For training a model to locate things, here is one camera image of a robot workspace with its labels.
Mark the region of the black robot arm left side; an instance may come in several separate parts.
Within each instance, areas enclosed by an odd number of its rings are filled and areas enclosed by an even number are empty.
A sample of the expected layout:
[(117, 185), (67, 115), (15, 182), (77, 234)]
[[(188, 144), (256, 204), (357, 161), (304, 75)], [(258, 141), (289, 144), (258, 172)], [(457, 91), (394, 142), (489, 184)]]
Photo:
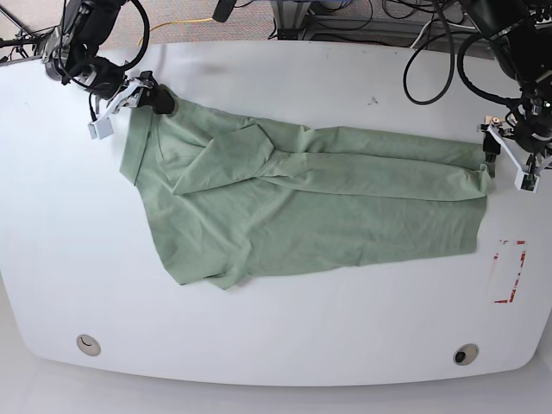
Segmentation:
[[(477, 32), (458, 50), (458, 74), (477, 96), (509, 110), (505, 123), (510, 131), (492, 125), (486, 137), (502, 148), (511, 139), (530, 155), (526, 166), (517, 167), (525, 187), (551, 166), (551, 2), (461, 1), (460, 6)], [(477, 41), (488, 43), (505, 75), (518, 83), (519, 97), (500, 97), (468, 79), (464, 57)]]

